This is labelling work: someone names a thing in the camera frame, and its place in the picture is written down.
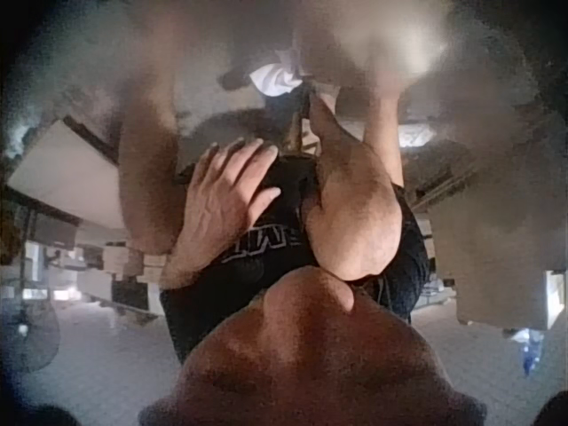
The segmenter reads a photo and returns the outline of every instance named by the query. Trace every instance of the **wall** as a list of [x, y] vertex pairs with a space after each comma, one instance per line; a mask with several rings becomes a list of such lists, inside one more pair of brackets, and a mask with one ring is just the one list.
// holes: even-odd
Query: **wall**
[[544, 130], [430, 208], [438, 276], [455, 279], [461, 320], [548, 327], [546, 271], [566, 267], [566, 165], [563, 128]]

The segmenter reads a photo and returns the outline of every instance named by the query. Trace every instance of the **fingers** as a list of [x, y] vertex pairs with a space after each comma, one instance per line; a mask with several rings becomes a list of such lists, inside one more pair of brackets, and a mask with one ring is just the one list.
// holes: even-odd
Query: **fingers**
[[219, 150], [217, 155], [211, 160], [211, 166], [209, 167], [209, 174], [207, 175], [207, 180], [213, 182], [216, 180], [221, 173], [225, 171], [225, 165], [227, 159], [230, 159], [235, 152], [241, 150], [245, 145], [244, 138], [238, 138], [228, 146]]
[[266, 176], [266, 172], [276, 160], [278, 148], [270, 146], [257, 152], [245, 166], [241, 177], [235, 184], [235, 189], [239, 191], [246, 202], [252, 200], [258, 186]]
[[280, 188], [264, 189], [248, 206], [248, 228], [250, 229], [264, 213], [268, 206], [280, 195]]
[[218, 151], [219, 145], [213, 144], [207, 151], [205, 151], [205, 153], [203, 153], [203, 155], [195, 165], [195, 170], [193, 171], [190, 185], [195, 186], [203, 182], [203, 179], [205, 178], [209, 170], [209, 165], [211, 164], [211, 161]]
[[243, 148], [236, 151], [231, 156], [223, 172], [231, 185], [234, 185], [245, 167], [245, 164], [249, 162], [250, 158], [255, 154], [256, 150], [262, 146], [262, 144], [262, 139], [256, 139], [253, 142], [246, 144]]

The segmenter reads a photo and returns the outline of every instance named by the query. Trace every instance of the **white cloth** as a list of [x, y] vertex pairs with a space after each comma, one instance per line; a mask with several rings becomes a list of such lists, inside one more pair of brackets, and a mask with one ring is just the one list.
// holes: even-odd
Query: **white cloth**
[[250, 73], [252, 83], [264, 95], [276, 97], [290, 93], [302, 84], [302, 79], [295, 74], [295, 64], [292, 51], [276, 51], [280, 62], [268, 64]]

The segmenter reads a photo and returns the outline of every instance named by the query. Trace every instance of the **elbow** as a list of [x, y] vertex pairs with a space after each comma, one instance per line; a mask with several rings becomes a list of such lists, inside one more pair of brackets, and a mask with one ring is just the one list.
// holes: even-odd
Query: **elbow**
[[402, 232], [402, 212], [398, 202], [387, 209], [366, 206], [349, 216], [348, 221], [334, 220], [328, 229], [340, 234], [328, 235], [325, 244], [313, 247], [319, 266], [344, 281], [379, 275], [397, 254]]
[[154, 230], [152, 233], [144, 235], [132, 235], [130, 246], [141, 251], [146, 255], [161, 256], [168, 255], [176, 244], [176, 238], [170, 233], [161, 233]]

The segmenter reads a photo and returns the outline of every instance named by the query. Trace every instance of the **fan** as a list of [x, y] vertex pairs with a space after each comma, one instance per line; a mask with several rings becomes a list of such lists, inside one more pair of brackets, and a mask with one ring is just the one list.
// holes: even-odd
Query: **fan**
[[[59, 322], [49, 290], [33, 281], [14, 280], [20, 296], [2, 302], [2, 348], [4, 365], [13, 373], [31, 373], [48, 366], [59, 350]], [[25, 299], [23, 290], [46, 293], [44, 299]]]

